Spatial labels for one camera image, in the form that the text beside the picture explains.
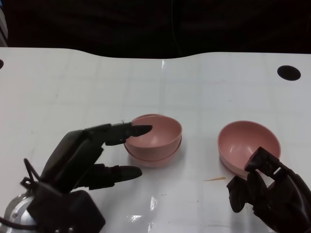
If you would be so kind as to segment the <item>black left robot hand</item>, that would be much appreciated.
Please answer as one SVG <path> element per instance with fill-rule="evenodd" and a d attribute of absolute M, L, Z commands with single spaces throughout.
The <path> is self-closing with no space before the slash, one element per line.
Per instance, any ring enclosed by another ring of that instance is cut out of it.
<path fill-rule="evenodd" d="M 98 164 L 97 160 L 104 150 L 103 145 L 121 145 L 130 137 L 142 136 L 151 129 L 151 125 L 129 122 L 68 132 L 49 157 L 39 179 L 61 193 L 69 193 L 78 187 L 108 188 L 136 179 L 142 175 L 139 167 L 107 167 Z"/>

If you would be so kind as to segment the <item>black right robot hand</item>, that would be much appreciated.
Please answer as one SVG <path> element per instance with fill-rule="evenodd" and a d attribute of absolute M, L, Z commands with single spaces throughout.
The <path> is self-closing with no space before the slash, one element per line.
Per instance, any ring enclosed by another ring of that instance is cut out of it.
<path fill-rule="evenodd" d="M 244 169 L 246 179 L 235 176 L 227 185 L 235 213 L 249 203 L 254 215 L 277 233 L 311 231 L 311 191 L 298 174 L 262 147 Z"/>

